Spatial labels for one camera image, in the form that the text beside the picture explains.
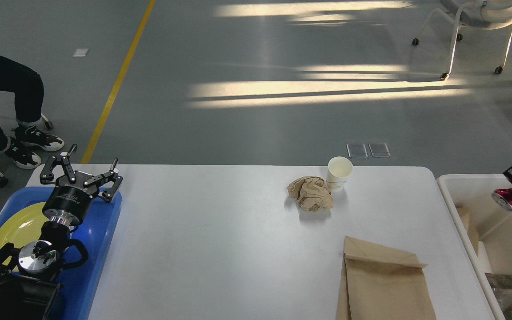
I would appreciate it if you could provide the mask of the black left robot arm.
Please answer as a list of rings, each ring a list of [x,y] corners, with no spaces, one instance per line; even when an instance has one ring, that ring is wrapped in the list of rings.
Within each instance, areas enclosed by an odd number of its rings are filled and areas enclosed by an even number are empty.
[[[109,170],[75,170],[69,151],[50,156],[40,186],[15,192],[0,213],[4,223],[43,203],[41,223],[26,244],[0,246],[0,320],[86,320],[120,216],[118,158]]]

